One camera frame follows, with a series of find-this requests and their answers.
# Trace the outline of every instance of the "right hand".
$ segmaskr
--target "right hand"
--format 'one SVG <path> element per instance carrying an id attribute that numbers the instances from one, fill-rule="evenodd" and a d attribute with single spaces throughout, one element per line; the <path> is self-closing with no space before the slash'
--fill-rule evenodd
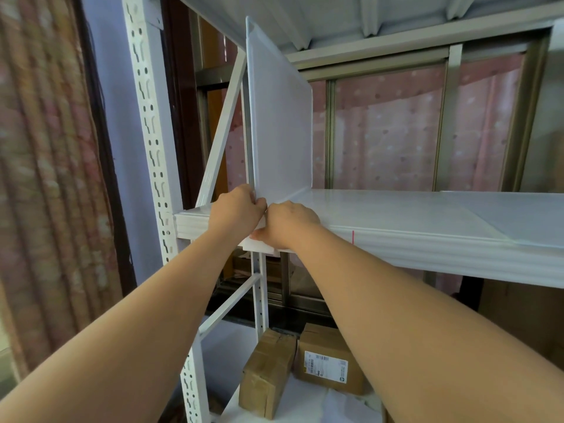
<path id="1" fill-rule="evenodd" d="M 266 227 L 250 234 L 275 249 L 291 249 L 305 230 L 321 226 L 315 212 L 302 204 L 286 201 L 272 204 L 266 211 Z"/>

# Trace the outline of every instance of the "white plastic board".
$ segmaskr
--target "white plastic board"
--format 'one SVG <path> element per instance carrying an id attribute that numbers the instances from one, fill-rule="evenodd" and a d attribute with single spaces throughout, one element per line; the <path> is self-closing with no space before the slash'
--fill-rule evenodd
<path id="1" fill-rule="evenodd" d="M 311 188 L 311 86 L 246 18 L 254 185 L 269 204 Z"/>
<path id="2" fill-rule="evenodd" d="M 445 192 L 521 245 L 564 249 L 564 194 Z"/>

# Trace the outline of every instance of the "pink curtain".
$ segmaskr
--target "pink curtain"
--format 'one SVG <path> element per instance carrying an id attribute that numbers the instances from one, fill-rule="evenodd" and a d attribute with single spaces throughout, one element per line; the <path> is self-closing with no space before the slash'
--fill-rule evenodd
<path id="1" fill-rule="evenodd" d="M 0 311 L 20 376 L 121 298 L 70 0 L 0 4 Z"/>

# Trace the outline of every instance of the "hand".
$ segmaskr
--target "hand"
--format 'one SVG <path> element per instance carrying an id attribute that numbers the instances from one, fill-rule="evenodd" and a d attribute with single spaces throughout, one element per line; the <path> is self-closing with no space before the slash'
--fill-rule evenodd
<path id="1" fill-rule="evenodd" d="M 226 236 L 235 247 L 257 227 L 266 206 L 264 197 L 254 201 L 254 190 L 249 184 L 239 185 L 221 194 L 211 205 L 208 231 Z"/>
<path id="2" fill-rule="evenodd" d="M 305 230 L 320 227 L 321 221 L 308 207 L 287 201 L 272 204 L 266 211 L 266 227 L 251 233 L 250 238 L 262 240 L 275 249 L 291 249 Z"/>

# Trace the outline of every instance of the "white shelf panel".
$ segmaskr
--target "white shelf panel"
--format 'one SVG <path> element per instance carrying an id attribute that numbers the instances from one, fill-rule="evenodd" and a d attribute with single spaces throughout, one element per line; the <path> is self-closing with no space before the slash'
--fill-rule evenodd
<path id="1" fill-rule="evenodd" d="M 398 267 L 564 288 L 563 249 L 519 245 L 449 194 L 311 190 L 294 201 L 312 208 L 343 239 L 352 242 L 354 231 L 356 246 Z M 204 233 L 209 210 L 176 214 L 178 237 Z M 243 245 L 269 249 L 250 240 Z"/>
<path id="2" fill-rule="evenodd" d="M 286 423 L 320 421 L 323 414 L 323 400 L 328 390 L 326 387 L 297 380 L 293 375 L 290 375 L 276 411 L 275 421 Z M 367 384 L 367 390 L 371 390 L 369 384 Z M 359 398 L 363 399 L 369 407 L 380 412 L 382 402 L 373 391 Z M 268 420 L 257 417 L 239 407 L 239 388 L 237 388 L 218 423 L 260 423 L 266 421 Z"/>

